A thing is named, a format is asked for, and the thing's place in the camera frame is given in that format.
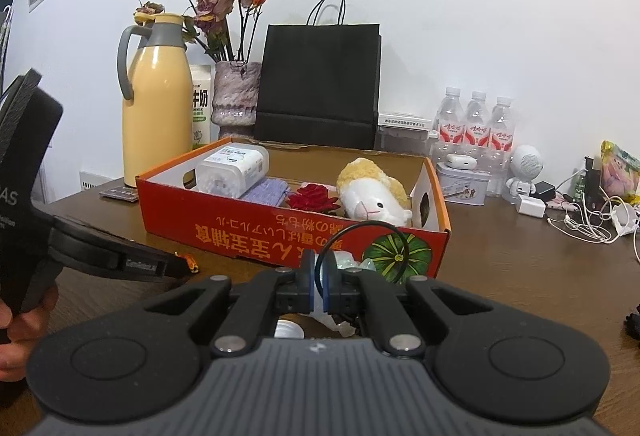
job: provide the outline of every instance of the hand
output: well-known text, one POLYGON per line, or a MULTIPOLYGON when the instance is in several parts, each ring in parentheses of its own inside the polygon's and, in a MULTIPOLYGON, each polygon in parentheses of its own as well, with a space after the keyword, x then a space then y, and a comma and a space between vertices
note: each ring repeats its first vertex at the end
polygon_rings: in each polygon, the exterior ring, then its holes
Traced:
POLYGON ((58 287, 53 285, 34 310, 13 318, 11 310, 0 301, 0 328, 7 328, 10 344, 0 345, 0 382, 17 382, 24 378, 27 359, 38 339, 47 334, 49 316, 58 302, 58 287))

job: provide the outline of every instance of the yellow thermos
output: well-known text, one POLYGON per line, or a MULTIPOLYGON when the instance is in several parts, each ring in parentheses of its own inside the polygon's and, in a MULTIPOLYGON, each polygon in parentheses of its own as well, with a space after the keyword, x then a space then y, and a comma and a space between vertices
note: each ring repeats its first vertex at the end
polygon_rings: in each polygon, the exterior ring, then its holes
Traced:
POLYGON ((191 150, 193 83, 180 15, 156 15, 153 27, 130 26, 118 46, 118 81, 122 90, 124 182, 191 150), (127 76, 131 35, 141 40, 127 76))

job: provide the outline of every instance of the purple cloth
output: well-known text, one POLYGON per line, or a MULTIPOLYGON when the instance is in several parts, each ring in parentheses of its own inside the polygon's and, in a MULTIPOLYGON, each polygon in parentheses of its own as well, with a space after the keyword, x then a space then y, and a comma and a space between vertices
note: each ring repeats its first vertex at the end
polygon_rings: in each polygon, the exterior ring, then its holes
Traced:
POLYGON ((279 207, 289 194, 289 183, 276 178, 262 178, 240 197, 241 201, 279 207))

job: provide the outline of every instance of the red cardboard box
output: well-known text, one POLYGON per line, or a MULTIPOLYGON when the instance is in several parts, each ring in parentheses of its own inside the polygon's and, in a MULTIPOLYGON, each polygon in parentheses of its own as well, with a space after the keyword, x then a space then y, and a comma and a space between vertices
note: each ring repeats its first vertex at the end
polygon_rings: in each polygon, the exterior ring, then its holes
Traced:
MULTIPOLYGON (((190 246, 296 268, 305 248, 318 252, 327 239, 354 221, 315 212, 268 207, 238 199, 211 196, 185 188, 185 176, 199 161, 221 148, 220 140, 162 164, 136 178, 146 231, 190 246)), ((268 176, 289 181, 335 185, 347 163, 366 157, 398 179, 411 192, 413 228, 408 234, 410 268, 406 275, 435 277, 451 227, 433 165, 414 156, 321 146, 260 143, 270 154, 268 176)), ((349 232, 334 244, 362 261, 374 260, 389 279, 399 265, 398 236, 371 226, 349 232)))

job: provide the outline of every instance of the red flower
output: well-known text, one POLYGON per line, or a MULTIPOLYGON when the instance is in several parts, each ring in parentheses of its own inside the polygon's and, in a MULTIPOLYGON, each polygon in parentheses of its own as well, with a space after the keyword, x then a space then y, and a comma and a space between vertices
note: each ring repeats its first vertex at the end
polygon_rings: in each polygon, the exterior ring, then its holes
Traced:
POLYGON ((287 204, 292 209, 321 213, 339 209, 340 205, 336 205, 336 201, 337 197, 329 197, 327 187, 315 183, 299 188, 287 198, 287 204))

